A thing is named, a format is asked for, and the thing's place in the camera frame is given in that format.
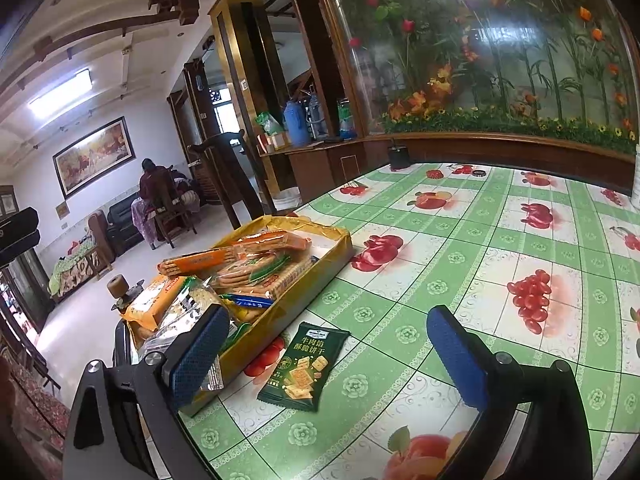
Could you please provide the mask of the seated person dark red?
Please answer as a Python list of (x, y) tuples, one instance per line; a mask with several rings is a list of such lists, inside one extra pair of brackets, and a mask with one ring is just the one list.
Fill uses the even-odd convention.
[(141, 163), (139, 197), (131, 204), (134, 226), (152, 249), (176, 229), (192, 230), (201, 199), (189, 180), (177, 171), (157, 165), (150, 158)]

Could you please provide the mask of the blue water jug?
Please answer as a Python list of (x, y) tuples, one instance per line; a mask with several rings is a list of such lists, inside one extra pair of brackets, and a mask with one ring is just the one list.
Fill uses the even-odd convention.
[(288, 101), (283, 111), (283, 118), (288, 129), (288, 138), (293, 146), (302, 148), (310, 143), (303, 107), (297, 101)]

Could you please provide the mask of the green label square cracker pack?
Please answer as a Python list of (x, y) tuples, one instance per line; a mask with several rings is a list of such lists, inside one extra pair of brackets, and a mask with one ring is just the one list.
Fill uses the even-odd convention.
[(221, 294), (251, 296), (276, 301), (315, 263), (314, 256), (298, 261), (289, 261), (270, 275), (255, 283), (248, 283), (219, 289)]

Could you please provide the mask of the floral glass partition screen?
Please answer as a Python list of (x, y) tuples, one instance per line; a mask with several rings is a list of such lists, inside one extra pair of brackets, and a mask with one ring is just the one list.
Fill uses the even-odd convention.
[(639, 62), (611, 0), (326, 0), (326, 10), (372, 134), (636, 149)]

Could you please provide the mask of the brown thread spool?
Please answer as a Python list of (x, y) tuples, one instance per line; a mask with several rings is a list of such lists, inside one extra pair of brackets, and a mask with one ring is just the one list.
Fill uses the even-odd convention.
[(115, 300), (119, 300), (128, 294), (129, 284), (122, 274), (117, 274), (106, 283), (106, 288)]

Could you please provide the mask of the yellow cardboard tray box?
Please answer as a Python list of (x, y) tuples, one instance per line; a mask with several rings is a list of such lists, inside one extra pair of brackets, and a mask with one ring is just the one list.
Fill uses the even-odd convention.
[[(288, 261), (298, 261), (307, 256), (314, 256), (317, 259), (316, 263), (281, 297), (273, 301), (272, 306), (268, 309), (242, 308), (220, 298), (222, 306), (226, 308), (230, 318), (228, 337), (222, 345), (215, 363), (207, 373), (201, 389), (198, 390), (192, 402), (183, 408), (174, 410), (169, 404), (168, 388), (162, 378), (162, 366), (165, 363), (166, 351), (153, 351), (139, 360), (140, 366), (150, 370), (152, 384), (160, 389), (163, 402), (173, 411), (184, 411), (189, 415), (197, 413), (217, 391), (211, 382), (218, 380), (222, 386), (232, 382), (256, 356), (259, 356), (271, 344), (273, 339), (276, 339), (284, 331), (288, 324), (299, 316), (299, 313), (326, 287), (326, 284), (334, 278), (354, 253), (349, 232), (344, 229), (335, 226), (322, 226), (322, 224), (306, 218), (273, 216), (262, 216), (245, 226), (240, 226), (239, 229), (233, 231), (210, 249), (223, 247), (233, 249), (232, 244), (240, 238), (267, 231), (288, 231), (308, 238), (310, 246), (304, 252), (294, 252), (294, 250), (277, 250), (277, 252), (287, 252), (291, 257)], [(220, 288), (216, 288), (214, 285), (216, 272), (228, 264), (214, 266), (211, 269), (186, 276), (186, 279), (209, 280), (209, 286), (213, 287), (220, 297)], [(128, 341), (134, 344), (137, 351), (152, 336), (152, 333), (156, 332), (145, 330), (137, 323), (126, 322), (123, 318), (122, 322), (129, 332)]]

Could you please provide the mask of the yellow cheese biscuit pack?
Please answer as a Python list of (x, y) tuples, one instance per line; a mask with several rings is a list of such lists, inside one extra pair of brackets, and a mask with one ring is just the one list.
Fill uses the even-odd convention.
[(137, 323), (145, 330), (155, 332), (185, 282), (185, 276), (170, 278), (165, 275), (157, 275), (140, 292), (140, 295), (126, 307), (122, 318), (126, 322)]

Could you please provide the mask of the green long cracker pack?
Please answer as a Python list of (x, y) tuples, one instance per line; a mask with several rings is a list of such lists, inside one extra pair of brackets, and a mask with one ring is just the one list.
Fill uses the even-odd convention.
[(209, 286), (209, 280), (202, 281), (199, 278), (186, 280), (186, 296), (181, 300), (184, 315), (195, 324), (210, 307), (221, 307), (222, 301), (213, 287)]

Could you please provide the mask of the framed wall painting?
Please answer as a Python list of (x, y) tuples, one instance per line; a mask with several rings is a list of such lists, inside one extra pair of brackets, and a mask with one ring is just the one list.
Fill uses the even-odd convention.
[(124, 116), (108, 122), (67, 145), (53, 157), (64, 198), (136, 158)]

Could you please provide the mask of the orange cracker pack barcode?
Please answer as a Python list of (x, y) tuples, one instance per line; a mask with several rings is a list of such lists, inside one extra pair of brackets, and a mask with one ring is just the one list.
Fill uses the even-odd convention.
[(310, 246), (308, 238), (288, 231), (267, 231), (240, 238), (232, 244), (238, 257), (258, 254), (258, 252), (276, 252), (294, 250), (304, 252)]

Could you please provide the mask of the slim orange cracker pack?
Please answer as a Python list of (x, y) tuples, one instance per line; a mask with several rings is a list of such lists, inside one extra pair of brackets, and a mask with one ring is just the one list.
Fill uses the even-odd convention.
[(157, 271), (165, 276), (189, 276), (214, 266), (232, 263), (235, 259), (235, 252), (232, 248), (214, 248), (165, 259), (157, 265)]

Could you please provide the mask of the dark wooden chair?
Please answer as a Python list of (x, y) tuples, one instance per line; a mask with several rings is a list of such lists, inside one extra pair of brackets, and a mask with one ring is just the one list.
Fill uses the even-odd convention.
[[(243, 129), (238, 132), (223, 132), (207, 138), (200, 144), (191, 144), (188, 146), (188, 150), (198, 156), (204, 165), (206, 174), (213, 182), (221, 205), (224, 207), (224, 211), (235, 229), (239, 229), (241, 222), (233, 208), (229, 192), (227, 191), (227, 184), (229, 182), (234, 184), (240, 194), (241, 202), (244, 204), (252, 220), (264, 214), (271, 214), (272, 216), (277, 214), (277, 208), (274, 206), (272, 196), (264, 178), (264, 172), (259, 169), (258, 162), (250, 146), (246, 143), (244, 136), (245, 131)], [(231, 140), (238, 141), (244, 151), (244, 155), (250, 163), (250, 168), (253, 170), (260, 193), (255, 191), (254, 186), (250, 183), (250, 178), (245, 174), (230, 144)]]

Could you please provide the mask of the dark green snack packet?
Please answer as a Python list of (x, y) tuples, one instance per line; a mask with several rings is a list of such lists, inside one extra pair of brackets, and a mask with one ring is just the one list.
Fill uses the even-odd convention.
[(257, 399), (297, 411), (318, 411), (322, 389), (349, 336), (347, 330), (300, 323)]

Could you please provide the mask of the wooden low cabinet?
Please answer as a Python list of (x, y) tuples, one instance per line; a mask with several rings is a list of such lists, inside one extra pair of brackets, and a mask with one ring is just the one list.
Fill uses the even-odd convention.
[(298, 187), (303, 203), (339, 188), (390, 162), (390, 136), (367, 136), (344, 142), (314, 143), (303, 148), (286, 148), (260, 159), (268, 177), (279, 188)]

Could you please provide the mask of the blue edged soda cracker pack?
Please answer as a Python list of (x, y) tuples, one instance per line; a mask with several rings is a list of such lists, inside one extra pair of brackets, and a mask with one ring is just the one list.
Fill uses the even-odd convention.
[(220, 298), (226, 301), (230, 301), (232, 302), (232, 304), (236, 304), (238, 307), (242, 308), (268, 309), (273, 304), (273, 300), (269, 298), (230, 294), (230, 292), (220, 294)]

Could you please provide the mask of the clear packet dark snack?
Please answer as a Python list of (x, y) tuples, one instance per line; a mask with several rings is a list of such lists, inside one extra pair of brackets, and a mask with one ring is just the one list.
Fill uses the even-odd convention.
[(180, 304), (185, 296), (178, 297), (171, 304), (160, 321), (158, 330), (142, 344), (138, 350), (139, 360), (153, 351), (166, 351), (178, 336), (190, 332), (195, 326), (197, 322), (193, 324), (186, 318), (183, 306)]

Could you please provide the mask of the white spray bottle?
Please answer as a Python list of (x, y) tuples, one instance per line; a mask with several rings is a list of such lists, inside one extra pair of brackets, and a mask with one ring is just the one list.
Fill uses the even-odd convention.
[(640, 144), (636, 145), (636, 154), (634, 155), (634, 180), (632, 181), (630, 202), (635, 210), (640, 210)]

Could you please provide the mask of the green white bag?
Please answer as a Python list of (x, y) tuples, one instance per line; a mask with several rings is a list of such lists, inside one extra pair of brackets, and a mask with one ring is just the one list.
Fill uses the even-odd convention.
[(262, 127), (264, 133), (267, 136), (274, 136), (275, 134), (282, 133), (284, 131), (280, 122), (277, 121), (269, 112), (261, 112), (256, 116), (256, 122)]

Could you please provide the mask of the ceiling fluorescent light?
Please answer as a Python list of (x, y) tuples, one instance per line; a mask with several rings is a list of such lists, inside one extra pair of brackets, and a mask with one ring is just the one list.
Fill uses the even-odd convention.
[(33, 99), (27, 108), (39, 120), (50, 119), (92, 91), (91, 72), (88, 68), (58, 84), (42, 96)]

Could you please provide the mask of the small black cup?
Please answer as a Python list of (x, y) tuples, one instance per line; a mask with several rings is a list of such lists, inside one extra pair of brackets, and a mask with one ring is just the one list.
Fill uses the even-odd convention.
[(392, 145), (387, 150), (390, 170), (398, 171), (411, 166), (411, 158), (405, 145)]

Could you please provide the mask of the round cracker pack green ends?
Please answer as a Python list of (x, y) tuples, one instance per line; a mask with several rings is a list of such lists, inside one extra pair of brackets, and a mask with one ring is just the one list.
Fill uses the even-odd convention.
[(287, 252), (261, 252), (229, 263), (216, 272), (216, 288), (257, 283), (282, 268), (291, 257)]

